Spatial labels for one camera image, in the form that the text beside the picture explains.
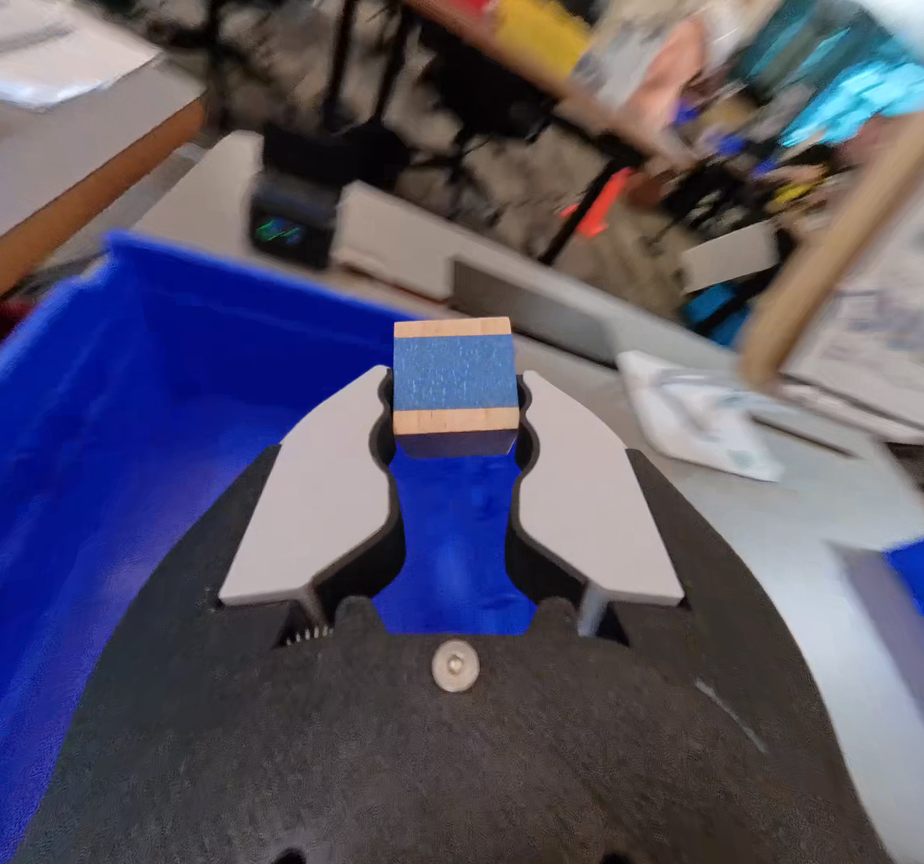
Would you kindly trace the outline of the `orange traffic cone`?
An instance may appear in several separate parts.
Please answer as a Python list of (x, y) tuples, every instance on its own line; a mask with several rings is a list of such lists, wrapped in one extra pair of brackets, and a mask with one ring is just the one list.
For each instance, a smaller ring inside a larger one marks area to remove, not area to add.
[(578, 223), (577, 234), (585, 238), (594, 238), (607, 230), (613, 206), (623, 194), (635, 173), (635, 169), (628, 167), (619, 170), (612, 176), (595, 198), (586, 215)]

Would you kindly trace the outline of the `white metal document stand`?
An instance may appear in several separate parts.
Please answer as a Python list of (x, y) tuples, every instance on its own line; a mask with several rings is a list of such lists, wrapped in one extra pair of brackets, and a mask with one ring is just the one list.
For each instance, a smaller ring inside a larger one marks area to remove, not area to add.
[(764, 483), (783, 477), (752, 419), (779, 403), (729, 376), (638, 350), (618, 352), (616, 365), (641, 432), (659, 454)]

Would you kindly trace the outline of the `wooden-top desk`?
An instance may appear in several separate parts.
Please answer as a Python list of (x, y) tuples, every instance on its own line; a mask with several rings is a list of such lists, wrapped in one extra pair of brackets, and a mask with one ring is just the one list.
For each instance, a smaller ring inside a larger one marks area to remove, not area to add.
[(693, 165), (692, 154), (680, 143), (665, 134), (642, 130), (625, 111), (607, 110), (580, 85), (555, 77), (527, 52), (503, 42), (488, 15), (475, 15), (453, 0), (399, 1), (399, 29), (379, 86), (375, 108), (378, 116), (385, 113), (395, 79), (405, 62), (409, 34), (405, 26), (427, 19), (551, 97), (555, 102), (552, 124), (603, 158), (603, 169), (588, 183), (575, 209), (537, 257), (538, 263), (554, 266), (609, 181), (624, 169), (637, 170), (654, 159), (677, 173), (685, 172)]

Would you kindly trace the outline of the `wood-edged side desk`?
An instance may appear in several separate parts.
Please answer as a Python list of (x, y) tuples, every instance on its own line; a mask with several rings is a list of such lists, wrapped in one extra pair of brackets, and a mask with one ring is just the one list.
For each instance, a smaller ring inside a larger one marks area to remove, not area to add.
[(202, 127), (202, 83), (162, 55), (52, 109), (2, 103), (2, 295)]

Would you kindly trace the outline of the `grey desk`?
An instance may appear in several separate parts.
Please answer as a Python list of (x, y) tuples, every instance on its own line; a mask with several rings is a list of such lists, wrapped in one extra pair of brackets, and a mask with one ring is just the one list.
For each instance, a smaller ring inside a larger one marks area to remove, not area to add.
[(850, 774), (889, 854), (922, 862), (922, 619), (880, 552), (922, 535), (922, 499), (868, 433), (798, 408), (761, 408), (757, 428), (783, 464), (767, 484), (662, 457), (644, 438), (613, 370), (590, 362), (560, 325), (587, 326), (595, 360), (619, 350), (732, 376), (733, 352), (620, 299), (392, 197), (360, 188), (346, 198), (346, 235), (325, 273), (264, 258), (245, 245), (244, 203), (257, 135), (234, 133), (184, 177), (153, 173), (103, 214), (95, 235), (129, 234), (273, 271), (401, 312), (448, 317), (433, 288), (456, 265), (478, 271), (489, 307), (523, 337), (517, 361), (568, 391), (637, 445), (743, 558), (773, 599), (820, 688)]

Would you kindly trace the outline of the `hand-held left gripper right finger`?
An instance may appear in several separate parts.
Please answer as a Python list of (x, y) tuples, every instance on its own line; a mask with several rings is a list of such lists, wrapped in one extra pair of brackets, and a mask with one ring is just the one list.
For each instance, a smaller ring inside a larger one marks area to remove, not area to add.
[(534, 605), (562, 599), (582, 637), (627, 637), (617, 604), (677, 607), (685, 592), (629, 457), (604, 421), (535, 371), (520, 420), (505, 571)]

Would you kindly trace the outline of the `yellow plastic bin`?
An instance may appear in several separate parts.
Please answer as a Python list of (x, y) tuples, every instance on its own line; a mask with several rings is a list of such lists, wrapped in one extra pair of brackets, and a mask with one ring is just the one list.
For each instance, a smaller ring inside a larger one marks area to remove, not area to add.
[(524, 52), (560, 79), (571, 76), (590, 48), (590, 25), (556, 0), (494, 0), (493, 13), (502, 44)]

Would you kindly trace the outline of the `blue plastic bin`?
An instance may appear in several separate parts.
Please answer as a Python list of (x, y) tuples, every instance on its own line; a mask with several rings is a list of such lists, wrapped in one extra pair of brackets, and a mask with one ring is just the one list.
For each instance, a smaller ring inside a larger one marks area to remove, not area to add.
[(514, 454), (394, 471), (375, 629), (285, 644), (223, 583), (284, 435), (400, 314), (113, 234), (2, 346), (2, 862), (539, 862), (507, 711), (434, 685), (435, 634), (520, 634)]
[(884, 560), (907, 589), (918, 614), (923, 615), (923, 539), (904, 542), (884, 552)]

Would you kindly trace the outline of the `white paper sheets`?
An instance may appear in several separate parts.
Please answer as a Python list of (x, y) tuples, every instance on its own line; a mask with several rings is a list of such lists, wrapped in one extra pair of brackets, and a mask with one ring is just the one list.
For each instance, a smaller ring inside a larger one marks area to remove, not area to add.
[(44, 111), (107, 90), (161, 50), (69, 0), (1, 0), (1, 101)]

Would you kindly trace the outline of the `blue bag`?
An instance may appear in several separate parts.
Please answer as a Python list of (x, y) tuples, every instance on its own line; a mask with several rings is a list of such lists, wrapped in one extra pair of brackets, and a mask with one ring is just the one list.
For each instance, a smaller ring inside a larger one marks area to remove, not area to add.
[(714, 284), (689, 297), (679, 309), (679, 318), (695, 335), (733, 348), (753, 301), (754, 294), (745, 284)]

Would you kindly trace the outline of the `laminated instruction board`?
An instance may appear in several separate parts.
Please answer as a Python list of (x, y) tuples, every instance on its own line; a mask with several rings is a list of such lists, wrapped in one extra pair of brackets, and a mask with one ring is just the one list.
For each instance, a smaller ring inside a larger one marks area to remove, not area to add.
[(888, 120), (738, 345), (750, 388), (922, 445), (923, 117)]

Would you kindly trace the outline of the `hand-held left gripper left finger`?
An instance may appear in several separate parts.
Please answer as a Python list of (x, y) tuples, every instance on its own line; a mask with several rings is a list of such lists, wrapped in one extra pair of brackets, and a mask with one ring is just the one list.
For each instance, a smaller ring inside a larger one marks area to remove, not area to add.
[(407, 557), (392, 430), (393, 373), (374, 366), (307, 413), (279, 444), (218, 593), (225, 607), (296, 604), (331, 627)]

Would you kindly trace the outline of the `white sign board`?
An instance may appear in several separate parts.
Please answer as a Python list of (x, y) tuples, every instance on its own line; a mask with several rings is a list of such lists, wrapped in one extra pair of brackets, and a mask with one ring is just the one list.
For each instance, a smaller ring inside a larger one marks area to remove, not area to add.
[(779, 261), (776, 228), (753, 223), (684, 250), (678, 259), (684, 296), (767, 271)]

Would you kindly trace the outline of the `black desktop device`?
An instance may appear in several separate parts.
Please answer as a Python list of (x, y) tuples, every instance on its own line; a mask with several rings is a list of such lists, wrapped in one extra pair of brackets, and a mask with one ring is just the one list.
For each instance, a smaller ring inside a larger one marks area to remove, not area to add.
[(329, 266), (345, 154), (327, 136), (269, 122), (248, 199), (248, 237), (263, 254), (308, 269)]

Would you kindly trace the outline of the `blue-taped wooden cube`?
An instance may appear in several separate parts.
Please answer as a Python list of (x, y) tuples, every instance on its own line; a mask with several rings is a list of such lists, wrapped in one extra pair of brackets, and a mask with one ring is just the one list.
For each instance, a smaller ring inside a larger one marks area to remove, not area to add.
[(392, 427), (416, 459), (505, 456), (520, 402), (507, 317), (394, 325)]

